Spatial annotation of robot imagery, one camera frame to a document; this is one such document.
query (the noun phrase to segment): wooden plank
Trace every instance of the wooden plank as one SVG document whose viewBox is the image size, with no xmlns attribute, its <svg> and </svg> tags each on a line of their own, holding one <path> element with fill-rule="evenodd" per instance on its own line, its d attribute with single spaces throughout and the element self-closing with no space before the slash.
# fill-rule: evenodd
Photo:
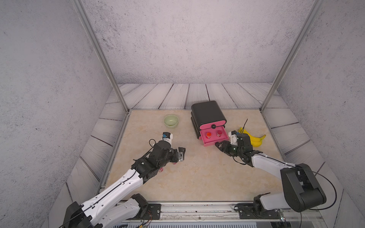
<svg viewBox="0 0 365 228">
<path fill-rule="evenodd" d="M 128 108 L 133 108 L 138 102 L 140 102 L 154 87 L 156 84 L 141 84 L 124 97 Z"/>
<path fill-rule="evenodd" d="M 273 128 L 272 132 L 279 144 L 279 149 L 283 153 L 287 153 L 309 141 L 308 135 L 300 124 Z"/>
<path fill-rule="evenodd" d="M 90 137 L 82 150 L 80 157 L 91 168 L 97 178 L 101 179 L 109 161 L 112 149 L 113 147 L 105 142 L 94 137 Z"/>
<path fill-rule="evenodd" d="M 118 120 L 98 119 L 91 135 L 113 146 L 122 123 Z"/>
<path fill-rule="evenodd" d="M 117 102 L 105 104 L 99 118 L 109 120 L 124 120 L 125 116 L 126 112 L 124 111 L 122 104 Z"/>
<path fill-rule="evenodd" d="M 269 93 L 271 85 L 268 83 L 239 83 L 247 92 L 249 92 L 256 100 L 261 104 L 264 102 L 266 96 Z"/>
<path fill-rule="evenodd" d="M 79 158 L 67 180 L 67 185 L 72 200 L 81 204 L 95 196 L 99 181 L 86 163 Z"/>
<path fill-rule="evenodd" d="M 157 84 L 133 109 L 159 108 L 172 85 L 172 83 Z"/>
<path fill-rule="evenodd" d="M 209 99 L 217 101 L 220 108 L 237 108 L 222 84 L 207 84 L 207 90 Z"/>
<path fill-rule="evenodd" d="M 326 222 L 327 227 L 334 227 L 338 208 L 339 208 L 340 201 L 341 201 L 343 187 L 340 184 L 340 182 L 338 181 L 335 174 L 332 172 L 332 170 L 326 163 L 322 166 L 322 168 L 319 170 L 318 173 L 322 174 L 327 179 L 329 179 L 333 183 L 333 185 L 335 186 L 336 191 L 337 191 L 336 203 L 329 209 L 319 211 L 321 213 L 324 221 Z M 330 206 L 333 203 L 333 201 L 335 200 L 335 192 L 333 190 L 332 185 L 326 179 L 324 179 L 322 176 L 316 175 L 316 179 L 318 180 L 318 183 L 320 184 L 320 186 L 321 186 L 322 190 L 324 191 L 324 194 L 326 195 L 326 198 L 327 198 L 326 203 L 318 206 L 318 208 L 319 209 L 326 208 L 326 207 Z"/>
<path fill-rule="evenodd" d="M 280 96 L 272 96 L 267 108 L 287 108 L 287 104 Z"/>
<path fill-rule="evenodd" d="M 298 123 L 298 119 L 288 108 L 267 108 L 264 115 L 271 128 Z"/>
<path fill-rule="evenodd" d="M 191 109 L 195 103 L 209 101 L 207 87 L 205 84 L 190 84 L 188 98 L 186 100 L 186 109 Z"/>
<path fill-rule="evenodd" d="M 315 172 L 317 172 L 324 163 L 324 159 L 319 154 L 312 141 L 309 141 L 297 149 L 285 154 L 285 157 L 288 162 L 294 164 L 305 163 Z"/>
<path fill-rule="evenodd" d="M 127 93 L 129 93 L 130 91 L 132 91 L 133 89 L 135 89 L 137 86 L 139 86 L 139 84 L 118 84 L 120 92 L 122 93 L 122 95 L 126 95 Z M 109 95 L 109 98 L 107 100 L 107 103 L 112 103 L 112 102 L 119 102 L 118 97 L 115 94 L 115 91 L 112 90 L 112 92 Z"/>
<path fill-rule="evenodd" d="M 189 84 L 174 84 L 167 94 L 160 109 L 183 109 L 185 108 Z"/>
<path fill-rule="evenodd" d="M 340 208 L 337 213 L 335 222 L 335 228 L 352 227 L 363 228 L 365 227 L 365 218 L 357 209 L 354 202 L 351 200 L 349 194 L 344 191 Z"/>
<path fill-rule="evenodd" d="M 251 96 L 246 90 L 244 90 L 237 83 L 226 83 L 223 84 L 223 86 L 238 108 L 261 107 L 260 102 L 258 102 L 253 96 Z"/>
<path fill-rule="evenodd" d="M 65 183 L 62 186 L 61 191 L 52 206 L 51 211 L 49 212 L 49 228 L 58 228 L 63 224 L 66 209 L 72 203 L 73 201 Z"/>
</svg>

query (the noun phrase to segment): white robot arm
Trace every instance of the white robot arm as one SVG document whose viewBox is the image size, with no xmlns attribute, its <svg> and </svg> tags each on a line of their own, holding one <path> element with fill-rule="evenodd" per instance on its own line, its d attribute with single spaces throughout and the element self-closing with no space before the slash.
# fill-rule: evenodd
<svg viewBox="0 0 365 228">
<path fill-rule="evenodd" d="M 326 202 L 326 195 L 308 165 L 282 162 L 253 150 L 247 134 L 232 131 L 228 136 L 231 142 L 215 143 L 220 151 L 228 156 L 240 157 L 243 162 L 241 164 L 265 170 L 282 181 L 283 192 L 267 193 L 254 198 L 253 210 L 257 217 L 274 209 L 302 212 Z"/>
<path fill-rule="evenodd" d="M 97 196 L 79 205 L 73 202 L 66 210 L 60 228 L 110 228 L 135 216 L 144 217 L 148 203 L 140 194 L 117 205 L 125 196 L 154 177 L 169 162 L 184 160 L 185 148 L 171 148 L 172 134 L 163 133 L 162 140 L 153 145 L 119 180 Z"/>
</svg>

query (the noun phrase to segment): electrical wire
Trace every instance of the electrical wire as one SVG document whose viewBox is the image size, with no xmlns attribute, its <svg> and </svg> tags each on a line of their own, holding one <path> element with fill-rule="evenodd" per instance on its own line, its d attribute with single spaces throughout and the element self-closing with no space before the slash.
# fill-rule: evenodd
<svg viewBox="0 0 365 228">
<path fill-rule="evenodd" d="M 149 144 L 151 147 L 153 147 L 153 146 L 151 145 L 151 140 L 155 141 L 154 145 L 156 144 L 156 140 L 154 140 L 154 139 L 150 139 L 150 140 L 148 141 L 148 144 Z"/>
<path fill-rule="evenodd" d="M 244 130 L 245 126 L 246 126 L 247 121 L 248 121 L 248 119 L 246 120 L 245 124 L 243 125 L 242 131 L 240 133 L 243 133 L 243 130 Z"/>
<path fill-rule="evenodd" d="M 74 218 L 76 218 L 77 216 L 81 215 L 82 213 L 84 213 L 87 209 L 91 208 L 92 206 L 86 208 L 85 210 L 83 210 L 82 212 L 80 212 L 79 214 L 75 215 L 74 217 L 72 217 L 70 220 L 68 220 L 67 222 L 63 223 L 59 228 L 63 227 L 66 223 L 70 222 L 71 220 L 73 220 Z"/>
<path fill-rule="evenodd" d="M 234 159 L 234 157 L 232 157 L 233 158 L 233 160 L 235 161 L 235 162 L 237 162 L 236 161 L 236 159 Z M 239 163 L 239 164 L 241 164 L 241 165 L 246 165 L 246 163 L 240 163 L 240 162 L 237 162 L 237 163 Z"/>
<path fill-rule="evenodd" d="M 102 200 L 105 196 L 107 196 L 109 193 L 111 193 L 114 189 L 116 189 L 117 187 L 119 187 L 120 185 L 124 184 L 124 182 L 128 181 L 129 179 L 131 179 L 135 174 L 136 174 L 137 170 L 134 171 L 134 174 L 129 177 L 128 179 L 126 179 L 125 181 L 123 181 L 122 183 L 119 183 L 117 186 L 115 186 L 112 190 L 110 190 L 107 194 L 105 194 L 103 197 L 101 197 L 98 201 L 96 201 L 94 203 L 97 204 L 100 200 Z M 92 205 L 88 208 L 86 208 L 84 211 L 80 212 L 78 215 L 72 217 L 70 220 L 68 220 L 67 222 L 63 223 L 59 228 L 63 227 L 66 223 L 70 222 L 71 220 L 73 220 L 74 218 L 76 218 L 77 216 L 81 215 L 82 213 L 84 213 L 85 211 L 87 211 L 88 209 L 90 209 L 92 207 Z"/>
<path fill-rule="evenodd" d="M 301 219 L 302 219 L 302 216 L 301 216 L 301 213 L 300 213 L 300 224 L 299 224 L 299 228 L 301 228 Z"/>
<path fill-rule="evenodd" d="M 150 214 L 150 223 L 147 225 L 147 226 L 149 226 L 150 224 L 151 224 L 151 222 L 152 222 L 152 214 L 151 214 L 151 212 L 150 211 L 147 211 L 149 214 Z"/>
<path fill-rule="evenodd" d="M 326 179 L 326 180 L 327 180 L 327 181 L 328 181 L 328 182 L 332 185 L 333 190 L 335 190 L 335 200 L 333 201 L 333 203 L 332 203 L 330 206 L 326 207 L 326 208 L 320 208 L 320 209 L 309 209 L 309 210 L 326 210 L 326 209 L 331 208 L 333 205 L 335 205 L 335 203 L 336 203 L 336 201 L 337 201 L 337 191 L 336 191 L 336 188 L 335 188 L 335 186 L 333 185 L 333 183 L 332 183 L 329 179 L 327 179 L 327 177 L 325 177 L 325 176 L 323 176 L 322 174 L 320 174 L 320 173 L 318 173 L 318 172 L 315 172 L 315 171 L 313 171 L 313 170 L 304 169 L 304 168 L 299 167 L 299 166 L 292 166 L 292 165 L 288 165 L 287 163 L 282 162 L 282 161 L 279 161 L 279 160 L 276 160 L 275 158 L 271 158 L 271 157 L 269 157 L 269 158 L 270 158 L 270 159 L 273 159 L 273 160 L 275 160 L 275 161 L 277 161 L 277 162 L 281 162 L 281 163 L 283 163 L 283 164 L 285 164 L 285 165 L 287 165 L 287 166 L 290 166 L 290 167 L 294 167 L 294 168 L 297 168 L 297 169 L 302 169 L 302 170 L 306 170 L 306 171 L 309 171 L 309 172 L 312 172 L 312 173 L 316 173 L 316 174 L 318 174 L 318 175 L 322 176 L 324 179 Z"/>
<path fill-rule="evenodd" d="M 143 219 L 142 224 L 141 224 L 141 225 L 139 225 L 139 226 L 137 226 L 137 227 L 138 227 L 138 228 L 142 227 L 144 223 L 145 223 L 145 220 Z"/>
<path fill-rule="evenodd" d="M 145 153 L 145 154 L 142 156 L 142 158 L 143 158 L 143 157 L 146 157 L 147 155 L 149 155 L 149 154 L 151 153 L 151 151 L 150 151 L 150 150 L 153 148 L 153 146 L 151 145 L 151 140 L 155 141 L 154 145 L 156 144 L 156 140 L 154 140 L 154 139 L 150 139 L 150 140 L 148 141 L 148 144 L 151 146 L 151 148 L 147 151 L 147 153 Z"/>
<path fill-rule="evenodd" d="M 150 213 L 150 211 L 147 211 L 147 213 L 150 215 L 150 218 L 147 220 L 147 222 L 145 223 L 145 220 L 143 219 L 143 222 L 141 225 L 138 226 L 138 228 L 142 228 L 144 225 L 146 225 L 148 222 L 150 222 L 147 226 L 149 226 L 152 222 L 152 214 Z"/>
</svg>

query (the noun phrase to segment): beige table surface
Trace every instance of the beige table surface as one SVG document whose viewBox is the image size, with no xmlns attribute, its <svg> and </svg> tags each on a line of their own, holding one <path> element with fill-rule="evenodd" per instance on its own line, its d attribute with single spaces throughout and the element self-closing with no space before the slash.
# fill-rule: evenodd
<svg viewBox="0 0 365 228">
<path fill-rule="evenodd" d="M 245 129 L 250 134 L 257 137 L 266 134 L 262 145 L 254 149 L 282 160 L 259 110 L 222 112 L 227 119 L 227 132 L 237 131 L 248 118 Z M 169 114 L 179 117 L 176 128 L 165 127 L 163 119 Z M 168 163 L 163 172 L 125 199 L 140 193 L 148 201 L 252 201 L 259 194 L 282 191 L 281 180 L 273 175 L 238 164 L 215 146 L 204 147 L 196 138 L 190 117 L 189 110 L 132 111 L 106 186 L 117 181 L 131 168 L 133 159 L 151 148 L 149 139 L 158 142 L 167 131 L 173 134 L 172 148 L 186 148 L 185 160 L 175 165 Z"/>
</svg>

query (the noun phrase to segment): banana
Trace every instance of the banana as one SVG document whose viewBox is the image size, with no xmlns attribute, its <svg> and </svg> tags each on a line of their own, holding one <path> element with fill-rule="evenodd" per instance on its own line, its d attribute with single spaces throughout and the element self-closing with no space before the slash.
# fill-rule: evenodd
<svg viewBox="0 0 365 228">
<path fill-rule="evenodd" d="M 259 146 L 261 146 L 261 144 L 262 144 L 262 141 L 260 141 L 260 142 L 253 142 L 253 141 L 251 141 L 251 145 L 253 147 L 259 147 Z"/>
<path fill-rule="evenodd" d="M 255 136 L 252 136 L 252 135 L 250 135 L 250 133 L 248 133 L 245 129 L 243 129 L 243 131 L 242 131 L 242 127 L 241 128 L 239 128 L 239 132 L 240 133 L 245 133 L 245 134 L 248 134 L 249 135 L 249 137 L 250 137 L 250 141 L 251 141 L 251 145 L 253 146 L 253 147 L 259 147 L 259 146 L 261 146 L 261 144 L 262 144 L 262 140 L 266 137 L 266 135 L 263 135 L 263 136 L 261 136 L 261 137 L 255 137 Z"/>
</svg>

